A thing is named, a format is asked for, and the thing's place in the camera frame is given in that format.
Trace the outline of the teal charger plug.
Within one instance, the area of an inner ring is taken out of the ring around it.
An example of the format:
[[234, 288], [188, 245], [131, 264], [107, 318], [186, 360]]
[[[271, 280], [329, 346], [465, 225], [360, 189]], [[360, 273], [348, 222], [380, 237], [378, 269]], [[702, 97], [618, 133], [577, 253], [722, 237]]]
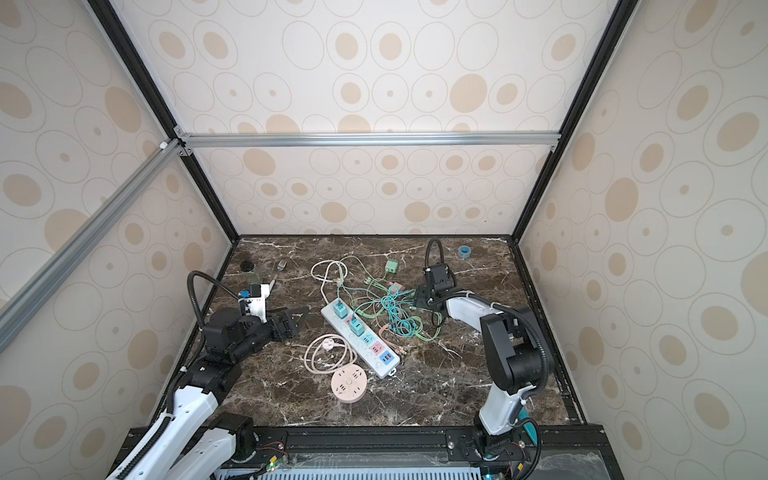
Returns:
[[342, 320], [346, 319], [350, 315], [347, 305], [341, 299], [337, 299], [333, 303], [333, 311], [336, 316]]

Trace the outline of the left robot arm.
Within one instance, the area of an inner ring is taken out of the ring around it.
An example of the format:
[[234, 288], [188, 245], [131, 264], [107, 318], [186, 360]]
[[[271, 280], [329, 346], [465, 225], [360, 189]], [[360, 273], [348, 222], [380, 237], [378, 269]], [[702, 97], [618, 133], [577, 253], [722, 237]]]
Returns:
[[242, 362], [271, 343], [296, 338], [310, 309], [270, 309], [271, 285], [252, 284], [240, 292], [227, 289], [236, 306], [205, 316], [194, 287], [198, 278], [222, 284], [198, 270], [187, 276], [201, 343], [171, 380], [163, 412], [112, 479], [218, 479], [226, 464], [248, 464], [262, 449], [252, 419], [215, 412], [241, 377]]

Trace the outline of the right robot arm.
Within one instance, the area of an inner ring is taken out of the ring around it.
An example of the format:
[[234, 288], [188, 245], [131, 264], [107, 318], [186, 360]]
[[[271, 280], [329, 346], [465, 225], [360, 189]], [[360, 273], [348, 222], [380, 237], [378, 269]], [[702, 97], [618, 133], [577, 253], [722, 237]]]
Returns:
[[515, 309], [461, 289], [437, 238], [427, 243], [423, 273], [415, 306], [460, 321], [482, 336], [492, 384], [477, 414], [473, 438], [477, 453], [483, 460], [495, 460], [514, 448], [525, 456], [514, 435], [536, 422], [520, 413], [530, 398], [546, 389], [551, 366], [535, 315], [527, 307]]

